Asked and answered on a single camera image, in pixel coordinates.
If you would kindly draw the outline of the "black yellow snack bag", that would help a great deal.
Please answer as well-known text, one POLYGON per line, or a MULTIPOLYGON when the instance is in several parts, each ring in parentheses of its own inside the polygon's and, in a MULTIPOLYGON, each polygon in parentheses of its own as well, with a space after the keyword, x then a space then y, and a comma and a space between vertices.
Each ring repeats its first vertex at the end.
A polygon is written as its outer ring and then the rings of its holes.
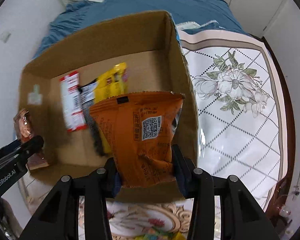
POLYGON ((90 83, 79 86, 78 92, 83 109, 83 116, 89 128, 96 154, 105 156, 110 152, 110 147, 105 141, 95 119, 91 117, 89 108, 107 98, 126 94, 128 90, 128 73, 125 62, 116 64, 107 72, 90 83))

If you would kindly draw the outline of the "copper brown snack packet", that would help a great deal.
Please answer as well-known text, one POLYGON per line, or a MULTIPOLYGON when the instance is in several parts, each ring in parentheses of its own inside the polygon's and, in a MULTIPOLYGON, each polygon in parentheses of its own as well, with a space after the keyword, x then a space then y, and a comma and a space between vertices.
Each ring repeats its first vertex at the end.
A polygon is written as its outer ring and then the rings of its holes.
MULTIPOLYGON (((36 135, 28 110, 20 110, 13 118, 13 121, 17 139, 20 140, 22 144, 28 142, 36 135)), ((29 157, 27 166, 30 171, 49 166, 48 161, 44 157, 43 149, 40 149, 37 153, 29 157)))

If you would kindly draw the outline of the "red white spicy strip packet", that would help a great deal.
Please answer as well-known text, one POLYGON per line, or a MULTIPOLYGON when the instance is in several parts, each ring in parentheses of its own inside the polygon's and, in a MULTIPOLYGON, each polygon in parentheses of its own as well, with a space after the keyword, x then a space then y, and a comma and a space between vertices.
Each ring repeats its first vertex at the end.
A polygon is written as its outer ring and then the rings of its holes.
POLYGON ((87 124, 79 93, 79 73, 71 72, 60 78, 61 101, 65 127, 68 132, 85 129, 87 124))

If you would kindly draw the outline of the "brown cardboard box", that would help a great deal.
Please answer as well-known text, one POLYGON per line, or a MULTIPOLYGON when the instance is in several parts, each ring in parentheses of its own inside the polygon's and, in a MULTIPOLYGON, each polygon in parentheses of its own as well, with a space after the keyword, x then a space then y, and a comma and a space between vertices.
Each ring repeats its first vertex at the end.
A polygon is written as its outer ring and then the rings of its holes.
MULTIPOLYGON (((36 134, 44 139, 44 154, 50 163, 49 167, 31 172, 37 185, 55 185, 63 175, 86 176, 105 164, 106 159, 96 154, 88 130, 66 130, 59 80, 77 71, 79 83, 85 85, 121 62, 127 64, 126 94, 184 95, 172 144, 177 144, 185 157, 197 159, 197 106, 176 28, 165 11, 142 12, 84 28, 24 67, 19 108, 29 111, 36 134)), ((181 198, 174 179, 150 187, 123 187, 117 200, 164 203, 181 198)))

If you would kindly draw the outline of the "blue bed sheet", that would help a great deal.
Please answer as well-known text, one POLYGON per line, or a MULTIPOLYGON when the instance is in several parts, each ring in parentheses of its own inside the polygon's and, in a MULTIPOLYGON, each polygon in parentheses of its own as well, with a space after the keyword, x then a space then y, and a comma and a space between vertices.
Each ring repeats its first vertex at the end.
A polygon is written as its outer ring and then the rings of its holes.
POLYGON ((188 34, 204 30, 227 30, 244 34, 225 0, 80 0, 67 4, 65 12, 50 23, 48 34, 35 53, 65 37, 99 22, 143 11, 167 11, 176 27, 188 34))

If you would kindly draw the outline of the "floral white quilt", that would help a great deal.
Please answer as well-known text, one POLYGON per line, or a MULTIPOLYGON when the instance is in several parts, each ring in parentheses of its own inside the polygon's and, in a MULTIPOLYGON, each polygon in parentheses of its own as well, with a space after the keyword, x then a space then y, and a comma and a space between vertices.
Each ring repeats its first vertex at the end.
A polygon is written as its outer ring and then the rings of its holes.
MULTIPOLYGON (((287 167, 280 158, 287 152, 285 103, 279 76, 264 44, 224 30, 194 35, 177 31, 177 38, 197 106, 198 152, 197 159, 191 159, 195 167, 228 178, 232 174, 214 171, 209 160, 218 153, 227 153, 235 160, 247 146, 255 146, 257 152, 269 151, 275 161, 264 177, 284 175, 287 167)), ((240 180, 256 198, 255 185, 240 180)), ((181 199, 172 202, 122 202, 117 200, 119 193, 106 200, 111 239, 134 239, 152 229, 188 234, 192 198, 181 194, 181 199)), ((79 238, 85 238, 84 197, 79 199, 78 231, 79 238)))

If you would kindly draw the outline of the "orange snack bag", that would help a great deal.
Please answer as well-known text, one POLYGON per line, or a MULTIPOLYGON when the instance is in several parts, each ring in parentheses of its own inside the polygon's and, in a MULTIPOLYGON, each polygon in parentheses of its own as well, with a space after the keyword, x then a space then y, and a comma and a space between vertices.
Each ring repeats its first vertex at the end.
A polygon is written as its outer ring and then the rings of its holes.
POLYGON ((123 187, 174 181, 171 144, 184 95, 139 92, 92 105, 90 116, 104 134, 123 187))

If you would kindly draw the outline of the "white wall switch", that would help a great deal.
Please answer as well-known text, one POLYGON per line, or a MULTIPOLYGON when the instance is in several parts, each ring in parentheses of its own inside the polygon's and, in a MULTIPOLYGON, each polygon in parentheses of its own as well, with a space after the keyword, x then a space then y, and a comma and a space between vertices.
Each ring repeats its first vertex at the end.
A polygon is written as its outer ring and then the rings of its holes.
POLYGON ((1 33, 0 35, 0 41, 2 41, 3 43, 6 43, 8 41, 8 39, 10 38, 11 33, 9 31, 4 31, 1 33))

